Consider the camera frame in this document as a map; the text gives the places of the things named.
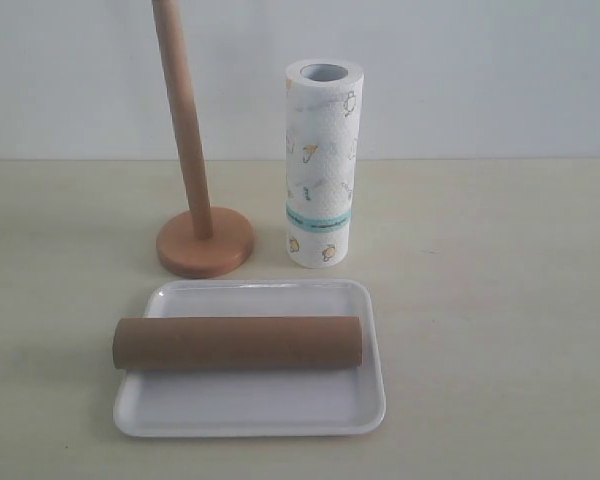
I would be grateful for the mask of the printed white paper towel roll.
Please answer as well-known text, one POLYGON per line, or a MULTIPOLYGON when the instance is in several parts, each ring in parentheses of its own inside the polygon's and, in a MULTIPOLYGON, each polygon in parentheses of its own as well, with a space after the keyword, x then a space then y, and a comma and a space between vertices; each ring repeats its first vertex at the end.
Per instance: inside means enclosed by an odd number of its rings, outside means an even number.
POLYGON ((363 84, 363 69, 349 61, 286 69, 286 248, 305 268, 348 253, 363 84))

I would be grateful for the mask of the wooden paper towel holder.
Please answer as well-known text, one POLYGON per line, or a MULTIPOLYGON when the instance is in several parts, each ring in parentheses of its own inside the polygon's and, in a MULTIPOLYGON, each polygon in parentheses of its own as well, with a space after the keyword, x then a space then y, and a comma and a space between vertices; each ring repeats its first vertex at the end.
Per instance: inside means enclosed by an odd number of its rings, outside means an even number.
POLYGON ((255 234, 239 212, 210 203, 205 159, 176 1, 152 3, 161 66, 188 210, 167 221, 156 238, 161 265, 184 278, 231 272, 251 255, 255 234))

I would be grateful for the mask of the brown cardboard tube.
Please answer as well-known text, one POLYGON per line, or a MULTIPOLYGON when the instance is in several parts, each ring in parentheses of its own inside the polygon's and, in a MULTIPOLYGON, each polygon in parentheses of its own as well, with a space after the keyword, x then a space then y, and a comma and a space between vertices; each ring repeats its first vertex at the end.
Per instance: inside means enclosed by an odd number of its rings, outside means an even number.
POLYGON ((357 316, 123 318, 112 341, 121 370, 341 370, 363 361, 357 316))

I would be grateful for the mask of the white rectangular plastic tray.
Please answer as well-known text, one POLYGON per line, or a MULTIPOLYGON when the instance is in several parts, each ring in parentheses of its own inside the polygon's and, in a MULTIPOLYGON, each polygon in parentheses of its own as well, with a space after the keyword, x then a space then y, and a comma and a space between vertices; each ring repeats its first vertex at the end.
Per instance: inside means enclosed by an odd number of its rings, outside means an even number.
POLYGON ((178 280, 149 297, 149 318, 353 315, 363 358, 341 371, 130 372, 113 407, 133 437, 221 438, 360 435, 376 429, 386 395, 371 297, 347 279, 178 280))

